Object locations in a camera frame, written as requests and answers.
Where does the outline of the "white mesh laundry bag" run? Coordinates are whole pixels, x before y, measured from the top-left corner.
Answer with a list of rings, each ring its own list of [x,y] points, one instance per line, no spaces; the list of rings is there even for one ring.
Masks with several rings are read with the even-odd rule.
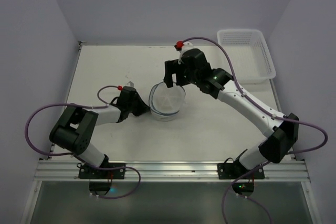
[[[171,88],[168,88],[164,82],[154,85],[148,101],[154,119],[161,122],[175,119],[184,103],[185,96],[185,89],[177,86],[175,82]]]

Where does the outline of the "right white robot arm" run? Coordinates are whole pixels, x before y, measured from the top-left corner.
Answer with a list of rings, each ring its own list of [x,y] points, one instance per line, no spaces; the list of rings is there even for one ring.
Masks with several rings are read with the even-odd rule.
[[[233,170],[245,173],[264,162],[280,163],[298,139],[298,117],[293,113],[284,115],[273,110],[234,82],[233,76],[222,68],[212,68],[204,53],[192,48],[184,51],[176,60],[165,62],[164,83],[168,88],[196,85],[238,111],[254,124],[266,138],[256,146],[244,150],[234,161]]]

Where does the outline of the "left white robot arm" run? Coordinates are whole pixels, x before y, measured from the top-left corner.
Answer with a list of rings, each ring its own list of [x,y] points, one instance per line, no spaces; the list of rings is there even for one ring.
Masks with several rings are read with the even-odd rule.
[[[52,128],[49,140],[72,153],[80,161],[97,169],[107,169],[108,156],[98,150],[91,138],[96,126],[121,123],[130,114],[138,117],[150,111],[133,87],[121,88],[119,96],[103,106],[66,105]]]

